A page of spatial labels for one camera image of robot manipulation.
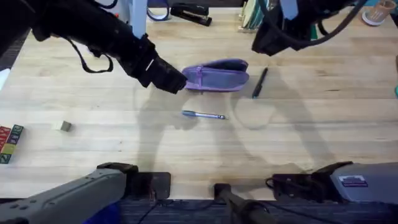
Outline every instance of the black pen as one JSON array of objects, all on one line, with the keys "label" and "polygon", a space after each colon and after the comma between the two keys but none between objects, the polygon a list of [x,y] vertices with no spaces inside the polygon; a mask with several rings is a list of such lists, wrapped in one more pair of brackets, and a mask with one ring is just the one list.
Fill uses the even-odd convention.
[{"label": "black pen", "polygon": [[265,77],[267,75],[267,72],[268,72],[268,67],[266,67],[264,69],[264,71],[261,74],[260,80],[257,82],[257,85],[256,85],[256,87],[255,87],[255,89],[253,91],[253,95],[252,95],[253,99],[256,99],[260,95],[260,92],[261,92],[261,89],[262,89],[262,83],[264,82],[264,79],[265,79]]}]

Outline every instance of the sticker on robot arm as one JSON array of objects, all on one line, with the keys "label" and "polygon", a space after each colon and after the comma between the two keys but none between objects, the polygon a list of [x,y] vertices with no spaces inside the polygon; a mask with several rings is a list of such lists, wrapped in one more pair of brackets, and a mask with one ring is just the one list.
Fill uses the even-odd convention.
[{"label": "sticker on robot arm", "polygon": [[338,179],[344,187],[368,187],[362,175],[339,176]]}]

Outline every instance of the cup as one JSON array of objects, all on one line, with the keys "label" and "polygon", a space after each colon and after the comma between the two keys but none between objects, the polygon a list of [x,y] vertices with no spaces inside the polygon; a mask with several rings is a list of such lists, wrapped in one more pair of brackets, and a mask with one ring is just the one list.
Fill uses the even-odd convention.
[{"label": "cup", "polygon": [[396,7],[393,0],[380,0],[370,11],[362,13],[362,20],[370,26],[379,26]]}]

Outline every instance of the small wooden cube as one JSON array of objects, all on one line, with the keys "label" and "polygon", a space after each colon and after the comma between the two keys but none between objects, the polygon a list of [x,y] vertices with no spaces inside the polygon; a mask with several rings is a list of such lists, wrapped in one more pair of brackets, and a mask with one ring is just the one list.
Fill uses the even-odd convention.
[{"label": "small wooden cube", "polygon": [[67,132],[67,131],[70,130],[71,126],[72,126],[71,123],[66,122],[66,121],[61,121],[61,122],[58,122],[58,123],[54,124],[53,129]]}]

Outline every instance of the gray robot arm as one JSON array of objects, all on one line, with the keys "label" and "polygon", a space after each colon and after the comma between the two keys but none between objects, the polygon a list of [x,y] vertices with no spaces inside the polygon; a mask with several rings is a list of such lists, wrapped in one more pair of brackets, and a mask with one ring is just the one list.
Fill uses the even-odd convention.
[{"label": "gray robot arm", "polygon": [[81,224],[126,194],[136,166],[103,164],[80,179],[16,202],[0,205],[0,223]]}]

